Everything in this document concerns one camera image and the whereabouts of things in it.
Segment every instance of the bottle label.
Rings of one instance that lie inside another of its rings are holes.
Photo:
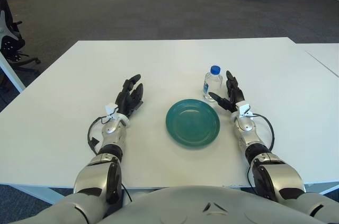
[[[203,82],[203,93],[207,94],[208,84],[206,81]]]

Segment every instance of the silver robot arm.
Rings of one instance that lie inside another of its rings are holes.
[[[102,135],[102,147],[78,174],[74,194],[34,217],[15,223],[95,224],[104,218],[109,207],[121,199],[120,162],[126,126],[119,119],[111,119],[103,127]]]
[[[236,78],[229,71],[226,76],[229,100],[214,93],[210,95],[221,107],[232,113],[234,132],[251,167],[256,193],[320,221],[339,223],[339,204],[320,194],[305,193],[298,172],[273,154],[272,147],[268,149],[259,138],[253,121],[255,115],[250,111],[250,105],[245,101]]]
[[[122,200],[120,163],[126,128],[129,126],[128,117],[142,104],[143,86],[139,84],[131,94],[130,91],[140,78],[136,75],[126,80],[115,105],[106,106],[109,120],[102,128],[103,141],[98,152],[95,151],[98,141],[89,140],[90,129],[104,117],[92,123],[88,144],[96,156],[79,172],[74,194],[64,197],[36,216],[16,223],[95,224],[104,218],[111,205]]]

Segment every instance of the office chair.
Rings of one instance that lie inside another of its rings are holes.
[[[22,56],[28,56],[19,51],[25,45],[25,41],[22,39],[19,28],[17,27],[21,23],[21,21],[13,22],[12,13],[7,0],[0,0],[1,54],[6,58],[9,65],[14,70],[31,72],[34,73],[35,76],[38,76],[40,74],[38,70],[21,67],[22,65],[29,64],[33,61],[35,61],[36,64],[41,63],[36,57],[20,61]],[[4,77],[3,81],[0,83],[0,87],[5,88],[7,82],[8,78]]]

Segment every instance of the green plate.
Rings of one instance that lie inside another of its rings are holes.
[[[217,113],[207,103],[182,100],[169,109],[166,127],[175,141],[185,146],[203,147],[217,137],[220,121]]]

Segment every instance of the floor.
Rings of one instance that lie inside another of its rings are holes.
[[[8,0],[21,20],[23,51],[46,70],[78,40],[289,37],[296,43],[339,42],[338,0]],[[33,75],[19,73],[26,85]],[[0,110],[17,96],[0,91]],[[0,224],[48,206],[0,186]]]

